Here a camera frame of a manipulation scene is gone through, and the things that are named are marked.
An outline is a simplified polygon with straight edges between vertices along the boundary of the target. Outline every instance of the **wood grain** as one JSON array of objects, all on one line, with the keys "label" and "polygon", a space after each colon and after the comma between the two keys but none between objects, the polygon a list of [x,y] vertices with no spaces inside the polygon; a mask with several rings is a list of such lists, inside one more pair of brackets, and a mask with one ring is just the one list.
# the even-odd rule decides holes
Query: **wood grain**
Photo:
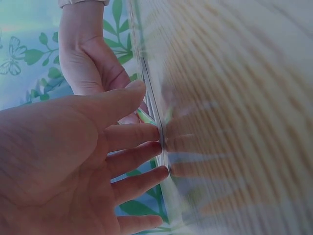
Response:
[{"label": "wood grain", "polygon": [[313,2],[129,6],[165,133],[173,226],[313,234]]}]

